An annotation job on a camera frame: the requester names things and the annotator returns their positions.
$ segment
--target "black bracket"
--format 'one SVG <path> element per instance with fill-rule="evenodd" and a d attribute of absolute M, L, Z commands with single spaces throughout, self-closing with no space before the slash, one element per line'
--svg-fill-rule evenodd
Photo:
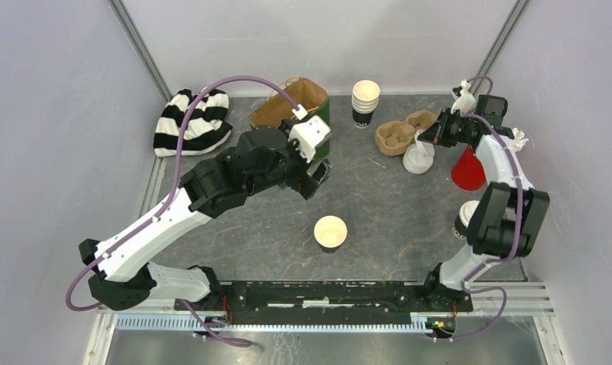
<path fill-rule="evenodd" d="M 429 305 L 426 288 L 406 281 L 234 281 L 223 290 L 239 325 L 410 324 L 412 312 L 453 311 L 453 303 Z M 187 310 L 179 301 L 174 308 Z M 223 303 L 203 299 L 193 308 L 221 311 Z M 456 308 L 471 312 L 471 297 Z"/>

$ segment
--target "striped beanie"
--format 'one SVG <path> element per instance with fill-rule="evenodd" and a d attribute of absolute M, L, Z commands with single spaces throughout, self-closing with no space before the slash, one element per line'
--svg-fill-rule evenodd
<path fill-rule="evenodd" d="M 197 97 L 189 89 L 176 93 L 166 104 L 156 125 L 154 152 L 158 157 L 176 155 L 176 143 L 182 118 L 189 104 Z M 205 96 L 192 113 L 182 143 L 183 156 L 195 156 L 213 151 L 225 143 L 232 134 L 232 126 L 225 117 L 230 107 L 230 98 L 221 90 L 212 90 Z"/>

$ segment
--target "red cup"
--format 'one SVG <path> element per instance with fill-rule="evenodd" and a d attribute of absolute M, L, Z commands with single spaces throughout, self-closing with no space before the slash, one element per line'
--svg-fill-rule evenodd
<path fill-rule="evenodd" d="M 465 148 L 460 160 L 451 170 L 451 178 L 460 189 L 470 192 L 480 189 L 487 182 L 483 165 L 470 146 Z"/>

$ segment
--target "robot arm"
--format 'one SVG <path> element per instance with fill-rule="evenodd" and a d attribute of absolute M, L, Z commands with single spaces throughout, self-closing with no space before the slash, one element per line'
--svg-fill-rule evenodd
<path fill-rule="evenodd" d="M 547 213 L 548 194 L 535 190 L 528 181 L 516 159 L 513 131 L 501 126 L 506 111 L 507 100 L 504 98 L 480 95 L 474 112 L 491 122 L 505 147 L 477 117 L 461 115 L 460 110 L 449 108 L 443 110 L 438 120 L 418 137 L 420 141 L 445 147 L 469 144 L 483 165 L 488 183 L 469 220 L 467 244 L 427 276 L 425 286 L 434 301 L 459 302 L 465 294 L 463 285 L 469 287 L 488 268 L 507 258 L 512 251 L 517 220 L 521 221 L 521 232 L 514 257 L 529 255 Z M 512 167 L 506 150 L 511 153 L 517 171 Z M 512 214 L 518 207 L 517 177 L 522 184 L 521 217 Z"/>
<path fill-rule="evenodd" d="M 331 169 L 328 160 L 311 169 L 316 149 L 330 136 L 330 128 L 318 116 L 297 125 L 286 119 L 279 129 L 260 126 L 245 132 L 236 147 L 198 162 L 181 178 L 172 203 L 159 218 L 154 215 L 169 196 L 114 237 L 80 245 L 87 265 L 104 256 L 88 281 L 93 297 L 114 310 L 131 308 L 147 298 L 195 302 L 205 297 L 218 285 L 210 268 L 182 270 L 150 260 L 183 234 L 272 186 L 285 184 L 306 200 L 311 198 Z M 153 223 L 106 254 L 116 241 L 148 220 Z"/>

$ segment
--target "brown paper bag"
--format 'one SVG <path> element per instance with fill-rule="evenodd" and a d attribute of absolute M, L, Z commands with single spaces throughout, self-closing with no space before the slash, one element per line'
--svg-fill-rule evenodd
<path fill-rule="evenodd" d="M 308 113 L 315 113 L 330 125 L 330 108 L 326 90 L 311 80 L 298 75 L 279 85 L 282 84 L 285 85 L 285 92 L 298 104 L 303 105 Z M 249 124 L 253 128 L 257 125 L 269 125 L 278 128 L 281 125 L 281 120 L 286 118 L 296 122 L 290 103 L 281 95 L 270 95 L 263 105 L 249 115 Z"/>

